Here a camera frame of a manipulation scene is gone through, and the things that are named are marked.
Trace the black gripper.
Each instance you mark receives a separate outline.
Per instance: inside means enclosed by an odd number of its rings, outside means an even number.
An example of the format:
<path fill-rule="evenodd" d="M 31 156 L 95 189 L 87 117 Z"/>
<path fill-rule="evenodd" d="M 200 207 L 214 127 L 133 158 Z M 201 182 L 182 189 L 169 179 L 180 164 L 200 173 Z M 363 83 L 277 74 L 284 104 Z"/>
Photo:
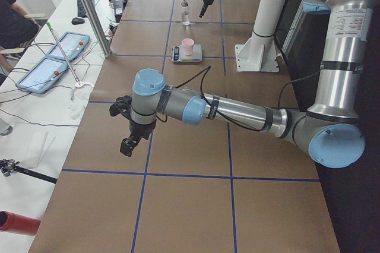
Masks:
<path fill-rule="evenodd" d="M 141 138 L 147 140 L 156 127 L 156 114 L 140 115 L 131 113 L 129 120 L 130 136 L 121 141 L 120 152 L 124 156 L 132 156 L 134 148 L 139 144 Z"/>
<path fill-rule="evenodd" d="M 202 18 L 205 15 L 205 13 L 207 11 L 207 7 L 213 4 L 213 0 L 203 0 L 203 3 L 204 3 L 204 5 L 201 8 L 199 18 Z"/>

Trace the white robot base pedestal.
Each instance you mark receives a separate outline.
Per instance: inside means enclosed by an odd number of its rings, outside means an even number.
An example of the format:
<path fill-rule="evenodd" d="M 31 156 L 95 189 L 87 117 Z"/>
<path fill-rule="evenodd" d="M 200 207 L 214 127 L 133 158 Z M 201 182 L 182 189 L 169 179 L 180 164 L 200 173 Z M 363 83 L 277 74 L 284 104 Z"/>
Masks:
<path fill-rule="evenodd" d="M 279 72 L 274 36 L 285 0 L 260 0 L 251 37 L 235 46 L 239 72 Z"/>

